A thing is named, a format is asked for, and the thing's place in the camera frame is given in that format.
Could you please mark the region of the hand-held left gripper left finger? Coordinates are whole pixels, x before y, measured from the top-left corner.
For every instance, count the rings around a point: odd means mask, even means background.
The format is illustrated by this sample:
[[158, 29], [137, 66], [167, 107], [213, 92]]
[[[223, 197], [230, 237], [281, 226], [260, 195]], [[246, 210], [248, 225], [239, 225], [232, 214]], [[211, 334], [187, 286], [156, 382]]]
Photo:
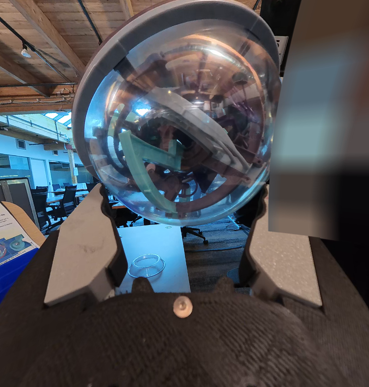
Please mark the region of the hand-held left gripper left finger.
[[61, 225], [44, 298], [47, 306], [85, 294], [115, 296], [128, 270], [105, 187], [100, 183]]

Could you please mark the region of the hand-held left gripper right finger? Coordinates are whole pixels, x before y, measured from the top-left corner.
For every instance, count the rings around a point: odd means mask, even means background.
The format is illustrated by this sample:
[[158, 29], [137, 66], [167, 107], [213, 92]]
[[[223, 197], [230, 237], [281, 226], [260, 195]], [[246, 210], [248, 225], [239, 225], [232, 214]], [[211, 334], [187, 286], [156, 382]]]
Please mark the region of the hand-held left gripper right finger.
[[239, 284], [266, 300], [285, 296], [322, 307], [308, 236], [269, 231], [268, 206], [266, 185], [238, 268]]

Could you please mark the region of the clear plastic maze ball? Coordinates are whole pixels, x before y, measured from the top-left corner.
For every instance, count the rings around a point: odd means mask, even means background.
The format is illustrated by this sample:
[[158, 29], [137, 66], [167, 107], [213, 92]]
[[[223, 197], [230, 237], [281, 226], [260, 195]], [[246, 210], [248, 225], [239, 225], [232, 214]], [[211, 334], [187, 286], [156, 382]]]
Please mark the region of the clear plastic maze ball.
[[173, 226], [245, 206], [269, 178], [281, 90], [268, 24], [238, 1], [162, 1], [110, 34], [72, 108], [86, 169]]

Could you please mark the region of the black office chair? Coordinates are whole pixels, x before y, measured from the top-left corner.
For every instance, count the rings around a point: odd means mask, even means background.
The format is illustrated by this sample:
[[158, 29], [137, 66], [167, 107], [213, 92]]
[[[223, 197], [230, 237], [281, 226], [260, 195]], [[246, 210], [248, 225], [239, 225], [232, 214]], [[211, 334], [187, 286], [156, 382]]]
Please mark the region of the black office chair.
[[194, 235], [198, 238], [203, 239], [203, 243], [205, 245], [208, 244], [208, 240], [203, 236], [203, 232], [198, 228], [183, 226], [181, 227], [181, 234], [182, 234], [182, 238], [187, 237], [187, 234]]
[[40, 230], [45, 235], [60, 226], [76, 208], [75, 188], [66, 189], [58, 205], [47, 202], [47, 189], [32, 189], [31, 194]]

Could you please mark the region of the printed instruction sheet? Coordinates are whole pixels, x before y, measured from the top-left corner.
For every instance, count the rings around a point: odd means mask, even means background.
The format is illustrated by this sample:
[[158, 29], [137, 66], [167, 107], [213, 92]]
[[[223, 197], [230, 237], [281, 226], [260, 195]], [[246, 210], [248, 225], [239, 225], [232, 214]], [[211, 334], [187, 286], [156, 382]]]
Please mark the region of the printed instruction sheet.
[[0, 202], [0, 266], [38, 246]]

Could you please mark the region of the blue plastic bin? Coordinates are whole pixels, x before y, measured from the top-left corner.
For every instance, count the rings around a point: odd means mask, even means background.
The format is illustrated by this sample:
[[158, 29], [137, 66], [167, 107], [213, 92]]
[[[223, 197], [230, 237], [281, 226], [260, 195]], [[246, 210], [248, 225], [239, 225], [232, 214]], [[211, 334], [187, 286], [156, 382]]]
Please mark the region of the blue plastic bin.
[[0, 304], [37, 251], [38, 248], [32, 249], [0, 266]]

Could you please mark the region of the grey desk partition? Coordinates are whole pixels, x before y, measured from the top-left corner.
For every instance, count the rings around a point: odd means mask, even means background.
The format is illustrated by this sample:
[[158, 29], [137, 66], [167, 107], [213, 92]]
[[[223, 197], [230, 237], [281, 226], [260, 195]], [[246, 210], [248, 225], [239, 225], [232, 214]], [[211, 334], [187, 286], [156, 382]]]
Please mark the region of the grey desk partition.
[[0, 201], [11, 202], [21, 207], [40, 228], [27, 177], [0, 178]]

